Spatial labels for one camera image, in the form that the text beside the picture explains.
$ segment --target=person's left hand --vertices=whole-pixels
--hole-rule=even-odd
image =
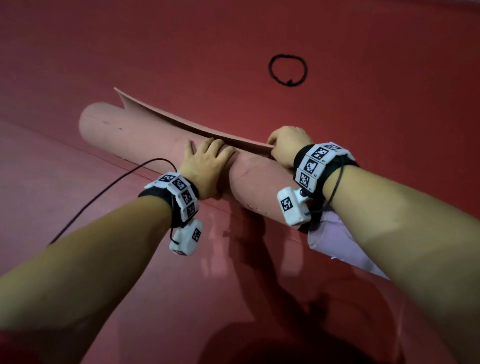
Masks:
[[[179,168],[179,173],[198,188],[200,200],[206,200],[218,194],[216,190],[218,177],[230,157],[235,153],[235,148],[228,146],[219,154],[218,151],[223,144],[223,140],[220,139],[204,140],[195,154],[192,150],[191,140],[185,145],[185,158]]]

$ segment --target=white plastic device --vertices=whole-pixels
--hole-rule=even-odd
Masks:
[[[170,250],[179,255],[192,255],[203,230],[204,226],[199,220],[191,219],[184,228],[177,229],[173,235],[175,241],[170,241]]]
[[[311,220],[312,216],[306,204],[309,197],[301,193],[301,188],[294,190],[292,187],[285,187],[277,193],[276,197],[285,222],[289,226],[304,224]]]

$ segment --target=rolled yoga mat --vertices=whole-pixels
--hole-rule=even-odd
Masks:
[[[79,129],[86,142],[136,164],[166,158],[178,168],[189,139],[198,147],[208,137],[221,138],[237,149],[220,176],[221,197],[285,224],[276,194],[298,186],[289,170],[268,158],[272,146],[202,127],[116,91],[125,109],[99,102],[82,112]],[[146,167],[160,174],[172,169],[163,161]]]

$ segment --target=black and white square marker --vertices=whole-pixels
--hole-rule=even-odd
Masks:
[[[308,159],[307,163],[303,167],[303,170],[309,174],[313,174],[315,172],[315,168],[317,168],[318,162],[314,161],[313,159]]]
[[[195,231],[193,232],[192,239],[195,240],[198,243],[198,239],[200,239],[200,234],[202,232],[195,228]]]
[[[182,196],[183,200],[185,201],[186,205],[188,205],[193,200],[192,195],[190,194],[190,192],[188,192],[188,190],[183,191],[181,193],[181,196]]]
[[[293,207],[290,197],[284,198],[282,201],[280,201],[280,204],[282,205],[283,211],[288,211]]]
[[[195,204],[190,204],[187,206],[187,216],[190,217],[195,213]]]
[[[300,174],[300,181],[298,183],[305,188],[308,188],[308,183],[310,182],[310,177],[307,176],[305,173]]]
[[[340,146],[336,146],[335,144],[327,144],[324,146],[325,148],[328,148],[330,150],[337,150],[337,149],[342,149]]]
[[[177,187],[180,191],[187,187],[187,185],[184,184],[180,178],[178,178],[178,179],[176,179],[175,181],[173,181],[172,184],[173,184],[175,187]]]
[[[161,182],[170,182],[173,180],[175,176],[172,176],[171,174],[164,174],[162,177],[160,177],[159,181]]]
[[[328,153],[328,149],[325,149],[325,148],[322,148],[321,146],[317,148],[317,150],[315,150],[313,153],[312,153],[312,157],[316,158],[316,159],[322,159],[322,157]]]

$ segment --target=black loop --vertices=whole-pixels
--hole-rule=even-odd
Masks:
[[[283,81],[280,81],[278,79],[277,76],[274,75],[273,71],[272,71],[272,66],[273,66],[273,63],[279,59],[279,58],[291,58],[291,59],[294,59],[294,60],[298,60],[300,61],[302,64],[303,64],[303,76],[302,78],[300,79],[300,81],[297,81],[297,82],[293,82],[291,79],[288,81],[288,82],[283,82]],[[287,87],[294,87],[294,86],[298,86],[298,85],[301,85],[303,83],[303,81],[305,81],[305,79],[307,78],[307,73],[308,73],[308,67],[307,67],[307,63],[303,60],[302,57],[299,57],[299,56],[292,56],[291,54],[277,54],[276,56],[274,56],[271,60],[270,60],[270,63],[268,64],[268,71],[270,72],[270,76],[273,77],[273,79],[275,81],[277,81],[279,84],[283,85],[283,86],[287,86]]]

